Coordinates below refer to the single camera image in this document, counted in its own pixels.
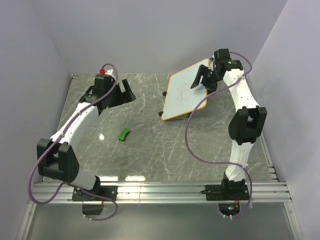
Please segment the yellow framed whiteboard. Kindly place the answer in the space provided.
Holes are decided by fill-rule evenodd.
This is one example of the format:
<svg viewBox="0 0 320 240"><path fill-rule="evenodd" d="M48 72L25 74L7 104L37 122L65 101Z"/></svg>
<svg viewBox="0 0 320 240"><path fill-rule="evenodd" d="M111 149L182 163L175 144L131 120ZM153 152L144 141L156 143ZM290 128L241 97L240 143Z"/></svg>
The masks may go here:
<svg viewBox="0 0 320 240"><path fill-rule="evenodd" d="M200 65L209 66L210 60L205 58L195 64L192 64L179 72L174 73L169 78L167 91L169 94L182 95L184 101L180 106L180 111L193 111L198 103L207 95L207 89L199 84L197 87L191 89L191 85L195 80Z"/></svg>

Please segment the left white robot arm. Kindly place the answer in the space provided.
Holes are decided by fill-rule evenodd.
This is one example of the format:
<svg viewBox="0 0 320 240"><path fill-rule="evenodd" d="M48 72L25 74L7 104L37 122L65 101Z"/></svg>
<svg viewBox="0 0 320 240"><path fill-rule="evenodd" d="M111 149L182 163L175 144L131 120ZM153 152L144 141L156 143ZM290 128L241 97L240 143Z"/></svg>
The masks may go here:
<svg viewBox="0 0 320 240"><path fill-rule="evenodd" d="M114 75L98 73L94 84L80 97L75 111L62 128L49 139L41 139L37 143L37 171L41 176L83 190L89 201L96 201L103 195L100 178L80 169L75 148L104 110L136 99L127 79L121 82L124 91Z"/></svg>

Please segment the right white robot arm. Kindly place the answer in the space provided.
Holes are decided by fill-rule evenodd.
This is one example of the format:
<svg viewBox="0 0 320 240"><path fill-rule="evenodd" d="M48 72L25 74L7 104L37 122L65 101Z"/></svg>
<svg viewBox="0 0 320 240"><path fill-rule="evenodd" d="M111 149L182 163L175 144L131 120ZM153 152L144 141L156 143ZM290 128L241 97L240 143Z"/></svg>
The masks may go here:
<svg viewBox="0 0 320 240"><path fill-rule="evenodd" d="M226 162L221 183L204 187L202 194L208 201L250 200L251 188L245 181L248 177L246 165L267 117L267 109L258 104L247 84L248 73L241 61L232 59L231 54L227 48L216 50L210 59L211 65L200 65L191 85L192 89L203 85L213 95L219 92L218 82L223 81L235 106L235 114L228 125L232 140L230 160Z"/></svg>

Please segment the green whiteboard eraser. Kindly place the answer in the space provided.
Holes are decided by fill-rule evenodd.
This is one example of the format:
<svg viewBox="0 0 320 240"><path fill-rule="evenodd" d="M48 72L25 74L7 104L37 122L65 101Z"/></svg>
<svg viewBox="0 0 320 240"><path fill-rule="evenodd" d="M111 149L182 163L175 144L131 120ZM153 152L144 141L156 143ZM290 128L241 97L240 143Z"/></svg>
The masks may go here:
<svg viewBox="0 0 320 240"><path fill-rule="evenodd" d="M121 131L121 133L118 135L118 140L125 141L127 138L127 135L130 133L130 129L128 127L124 127Z"/></svg>

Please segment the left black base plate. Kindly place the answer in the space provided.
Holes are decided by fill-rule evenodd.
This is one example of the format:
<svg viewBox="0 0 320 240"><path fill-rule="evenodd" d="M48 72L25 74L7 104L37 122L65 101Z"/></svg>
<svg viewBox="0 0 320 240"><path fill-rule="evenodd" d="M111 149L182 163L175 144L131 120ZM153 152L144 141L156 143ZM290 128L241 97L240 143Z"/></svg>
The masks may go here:
<svg viewBox="0 0 320 240"><path fill-rule="evenodd" d="M118 187L115 185L102 185L97 189L85 190L74 188L71 200L74 202L102 201L105 198L115 201L117 199Z"/></svg>

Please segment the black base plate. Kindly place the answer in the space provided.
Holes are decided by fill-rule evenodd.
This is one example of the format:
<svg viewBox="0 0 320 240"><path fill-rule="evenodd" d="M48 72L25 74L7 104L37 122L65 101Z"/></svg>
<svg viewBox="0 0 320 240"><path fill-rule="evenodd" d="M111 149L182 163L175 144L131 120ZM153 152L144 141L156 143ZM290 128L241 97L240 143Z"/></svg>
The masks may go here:
<svg viewBox="0 0 320 240"><path fill-rule="evenodd" d="M220 184L209 184L205 185L204 190L200 193L205 195L207 201L242 201L250 199L247 186L238 190L229 190L224 189Z"/></svg>
<svg viewBox="0 0 320 240"><path fill-rule="evenodd" d="M117 199L118 187L115 185L102 185L97 189L85 190L74 188L71 200L74 202L102 201L105 198L115 201Z"/></svg>

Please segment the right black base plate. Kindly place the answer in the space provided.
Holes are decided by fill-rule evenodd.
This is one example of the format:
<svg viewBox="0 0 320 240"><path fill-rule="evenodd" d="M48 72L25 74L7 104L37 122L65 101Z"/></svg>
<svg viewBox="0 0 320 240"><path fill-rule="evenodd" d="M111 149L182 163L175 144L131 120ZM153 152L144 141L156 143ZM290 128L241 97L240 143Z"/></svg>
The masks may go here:
<svg viewBox="0 0 320 240"><path fill-rule="evenodd" d="M224 189L220 184L209 184L205 185L204 190L200 193L205 195L207 201L242 201L250 199L247 186L238 190L229 190Z"/></svg>

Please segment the aluminium mounting rail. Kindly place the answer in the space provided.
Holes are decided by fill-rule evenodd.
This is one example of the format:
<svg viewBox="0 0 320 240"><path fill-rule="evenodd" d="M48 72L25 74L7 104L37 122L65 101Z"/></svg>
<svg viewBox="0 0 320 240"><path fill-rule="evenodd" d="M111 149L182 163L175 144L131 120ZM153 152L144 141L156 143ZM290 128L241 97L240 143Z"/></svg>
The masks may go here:
<svg viewBox="0 0 320 240"><path fill-rule="evenodd" d="M203 204L203 203L233 203L235 200L207 201L201 194L205 185L203 182L104 182L106 186L118 186L116 203L120 204ZM58 182L35 184L33 196L40 202L49 199ZM99 204L98 201L73 201L74 188L64 185L52 204ZM276 203L291 202L291 195L284 182L254 182L251 202Z"/></svg>

